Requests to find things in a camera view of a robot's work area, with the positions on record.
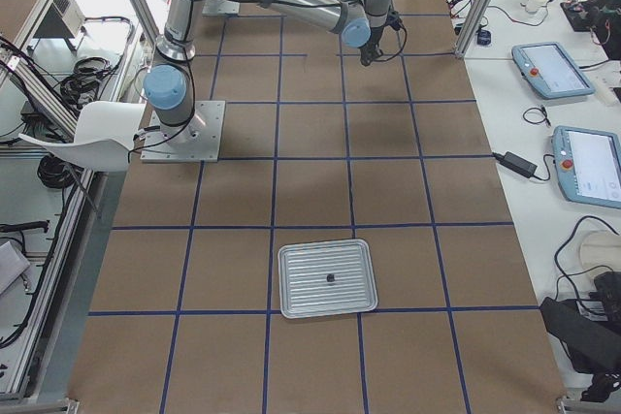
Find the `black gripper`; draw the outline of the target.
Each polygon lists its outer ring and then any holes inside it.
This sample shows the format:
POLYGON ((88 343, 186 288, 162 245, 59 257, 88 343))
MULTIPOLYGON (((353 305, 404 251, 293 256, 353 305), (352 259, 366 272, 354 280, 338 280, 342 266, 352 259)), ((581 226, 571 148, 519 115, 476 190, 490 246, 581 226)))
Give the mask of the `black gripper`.
POLYGON ((379 43, 386 27, 390 27, 395 32, 398 32, 403 26, 400 14, 395 9, 389 9, 383 16, 369 16, 368 20, 371 27, 371 36, 366 44, 361 46, 361 51, 365 53, 380 53, 379 43))

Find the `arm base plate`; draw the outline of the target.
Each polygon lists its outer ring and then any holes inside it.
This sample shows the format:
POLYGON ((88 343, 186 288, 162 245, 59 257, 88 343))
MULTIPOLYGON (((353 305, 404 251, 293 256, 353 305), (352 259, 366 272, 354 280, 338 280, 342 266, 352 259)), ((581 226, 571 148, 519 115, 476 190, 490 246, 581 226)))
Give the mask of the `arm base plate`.
POLYGON ((193 118, 173 138, 178 129, 162 125, 152 111, 149 125, 160 129, 147 133, 141 160, 144 163, 217 162, 224 114, 224 101, 197 101, 193 118))
POLYGON ((240 4, 229 0, 206 0, 202 15, 203 16, 237 16, 240 4))

